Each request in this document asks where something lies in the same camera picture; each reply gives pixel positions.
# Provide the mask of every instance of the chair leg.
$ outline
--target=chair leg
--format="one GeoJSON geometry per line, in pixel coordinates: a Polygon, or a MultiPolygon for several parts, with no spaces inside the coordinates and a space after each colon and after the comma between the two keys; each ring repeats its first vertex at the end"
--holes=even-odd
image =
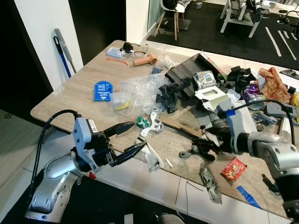
{"type": "Polygon", "coordinates": [[[160,25],[161,25],[161,23],[162,23],[162,20],[163,20],[163,18],[164,18],[164,15],[165,15],[165,11],[163,12],[162,17],[161,17],[161,19],[160,19],[160,21],[159,21],[159,24],[158,24],[158,27],[157,27],[157,29],[156,29],[156,32],[155,32],[154,37],[156,37],[156,35],[157,35],[157,32],[158,32],[158,30],[159,30],[159,28],[160,28],[160,25]]]}
{"type": "Polygon", "coordinates": [[[222,25],[222,28],[221,28],[220,33],[224,33],[224,31],[225,31],[225,27],[226,27],[226,25],[228,24],[228,20],[230,19],[230,15],[231,15],[231,13],[228,13],[228,14],[226,15],[226,18],[225,18],[225,20],[224,20],[224,22],[223,22],[223,25],[222,25]]]}
{"type": "Polygon", "coordinates": [[[178,13],[176,13],[177,14],[177,30],[178,30],[178,13]]]}
{"type": "Polygon", "coordinates": [[[224,18],[224,15],[225,15],[225,13],[226,13],[226,10],[227,10],[228,7],[229,7],[228,1],[230,1],[230,0],[227,0],[225,6],[224,6],[224,8],[223,8],[223,11],[222,11],[222,13],[221,13],[220,19],[223,19],[223,18],[224,18]]]}
{"type": "Polygon", "coordinates": [[[251,38],[251,37],[253,36],[253,34],[254,34],[254,32],[256,31],[256,28],[257,28],[257,26],[258,26],[259,23],[260,23],[260,22],[255,22],[255,23],[254,23],[254,26],[253,26],[253,28],[252,28],[250,34],[249,34],[249,38],[251,38]]]}
{"type": "Polygon", "coordinates": [[[177,13],[174,13],[174,39],[177,40],[177,13]]]}

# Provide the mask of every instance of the small white device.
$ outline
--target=small white device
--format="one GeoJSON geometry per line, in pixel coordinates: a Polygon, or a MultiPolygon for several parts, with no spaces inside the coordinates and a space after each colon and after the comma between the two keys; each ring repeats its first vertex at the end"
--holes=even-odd
{"type": "Polygon", "coordinates": [[[122,57],[122,52],[121,52],[120,48],[113,48],[112,47],[107,51],[107,55],[121,58],[122,57]]]}
{"type": "Polygon", "coordinates": [[[193,79],[199,90],[216,85],[216,80],[211,71],[196,72],[193,79]]]}

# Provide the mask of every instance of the label sticker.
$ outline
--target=label sticker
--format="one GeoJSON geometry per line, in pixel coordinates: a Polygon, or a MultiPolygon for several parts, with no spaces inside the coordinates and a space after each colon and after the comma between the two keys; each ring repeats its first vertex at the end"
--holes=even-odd
{"type": "Polygon", "coordinates": [[[113,85],[107,81],[100,81],[94,85],[94,101],[111,101],[113,85]]]}
{"type": "Polygon", "coordinates": [[[92,129],[92,132],[97,133],[98,130],[97,130],[97,127],[95,126],[93,119],[88,119],[88,123],[90,125],[90,128],[92,129]]]}

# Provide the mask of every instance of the white chair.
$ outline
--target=white chair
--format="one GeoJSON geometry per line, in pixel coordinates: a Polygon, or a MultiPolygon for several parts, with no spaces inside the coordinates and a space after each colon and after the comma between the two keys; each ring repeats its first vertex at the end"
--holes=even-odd
{"type": "Polygon", "coordinates": [[[183,5],[181,5],[181,4],[177,4],[177,6],[175,7],[175,10],[173,10],[173,9],[167,9],[163,5],[163,0],[160,0],[160,6],[161,6],[162,9],[164,9],[164,12],[163,12],[162,17],[161,17],[161,19],[159,21],[159,24],[158,24],[158,27],[156,29],[154,37],[157,35],[157,32],[158,32],[158,30],[160,28],[160,25],[162,23],[164,15],[165,15],[165,11],[172,11],[172,12],[174,12],[174,38],[175,38],[175,40],[177,40],[177,32],[179,32],[179,30],[178,30],[178,13],[182,13],[183,14],[183,21],[184,21],[185,7],[183,5]]]}
{"type": "Polygon", "coordinates": [[[223,25],[222,25],[220,33],[224,33],[226,25],[229,22],[231,22],[231,23],[237,23],[237,24],[252,26],[251,32],[249,34],[249,38],[251,38],[253,36],[254,32],[256,31],[256,28],[257,28],[258,24],[260,23],[260,21],[253,23],[252,20],[245,21],[245,20],[239,20],[237,18],[230,18],[232,12],[233,12],[233,9],[232,9],[231,2],[230,2],[230,0],[227,0],[226,4],[224,6],[224,9],[223,9],[223,11],[221,13],[221,16],[220,16],[220,19],[223,19],[224,16],[225,16],[225,14],[226,14],[226,18],[225,18],[225,20],[223,22],[223,25]]]}

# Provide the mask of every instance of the green object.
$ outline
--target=green object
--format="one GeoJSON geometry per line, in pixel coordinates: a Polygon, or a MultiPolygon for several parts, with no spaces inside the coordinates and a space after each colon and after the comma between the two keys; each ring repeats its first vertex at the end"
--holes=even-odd
{"type": "Polygon", "coordinates": [[[136,125],[137,125],[139,128],[146,128],[146,127],[149,127],[149,126],[150,126],[148,120],[147,120],[147,119],[144,119],[142,116],[138,116],[136,125]]]}

